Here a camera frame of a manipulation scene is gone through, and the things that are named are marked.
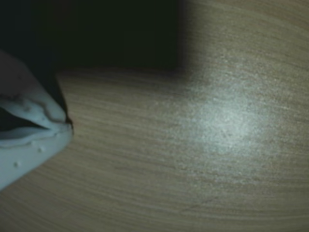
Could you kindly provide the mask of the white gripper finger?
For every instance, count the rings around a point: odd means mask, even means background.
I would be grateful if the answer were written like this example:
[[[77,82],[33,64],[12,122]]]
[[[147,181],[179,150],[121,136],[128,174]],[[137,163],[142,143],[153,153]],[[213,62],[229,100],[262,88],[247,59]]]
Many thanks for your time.
[[[23,138],[0,141],[0,189],[3,190],[62,151],[72,140],[71,127],[32,130]]]
[[[22,59],[0,51],[0,106],[43,128],[72,126],[54,74],[35,73]]]

